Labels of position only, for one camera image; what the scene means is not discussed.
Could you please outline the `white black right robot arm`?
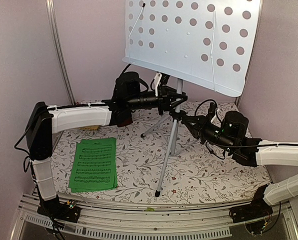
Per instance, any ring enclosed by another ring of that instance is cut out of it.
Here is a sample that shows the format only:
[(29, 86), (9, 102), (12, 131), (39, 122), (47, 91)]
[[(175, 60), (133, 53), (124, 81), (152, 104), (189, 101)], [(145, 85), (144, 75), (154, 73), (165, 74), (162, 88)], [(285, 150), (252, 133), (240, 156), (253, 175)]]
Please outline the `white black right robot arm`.
[[(182, 123), (201, 143), (210, 143), (227, 152), (242, 166), (268, 165), (298, 167), (298, 142), (276, 142), (246, 137), (249, 120), (238, 111), (229, 111), (220, 126), (211, 122), (214, 113), (183, 116)], [(230, 217), (241, 222), (272, 214), (272, 206), (298, 196), (298, 174), (278, 183), (266, 184), (255, 192), (247, 205), (233, 207)]]

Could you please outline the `white perforated music stand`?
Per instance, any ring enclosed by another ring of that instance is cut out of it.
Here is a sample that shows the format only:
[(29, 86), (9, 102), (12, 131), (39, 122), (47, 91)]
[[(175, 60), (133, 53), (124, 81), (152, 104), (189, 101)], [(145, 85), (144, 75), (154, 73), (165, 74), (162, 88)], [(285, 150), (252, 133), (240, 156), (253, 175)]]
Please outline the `white perforated music stand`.
[(242, 95), (260, 0), (128, 0), (125, 57), (228, 97)]

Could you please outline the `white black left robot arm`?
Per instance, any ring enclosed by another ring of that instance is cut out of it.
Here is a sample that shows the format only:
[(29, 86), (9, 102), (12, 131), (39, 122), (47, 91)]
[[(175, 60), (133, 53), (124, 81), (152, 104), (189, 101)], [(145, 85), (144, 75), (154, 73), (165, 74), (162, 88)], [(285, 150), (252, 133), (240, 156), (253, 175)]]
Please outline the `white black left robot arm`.
[(156, 108), (159, 114), (171, 111), (188, 97), (181, 90), (167, 86), (169, 76), (156, 73), (156, 90), (134, 71), (123, 72), (115, 81), (111, 99), (88, 104), (47, 106), (38, 102), (25, 128), (30, 170), (37, 184), (38, 214), (76, 222), (81, 208), (74, 203), (61, 203), (53, 183), (50, 158), (52, 136), (58, 132), (88, 126), (124, 127), (132, 124), (132, 111)]

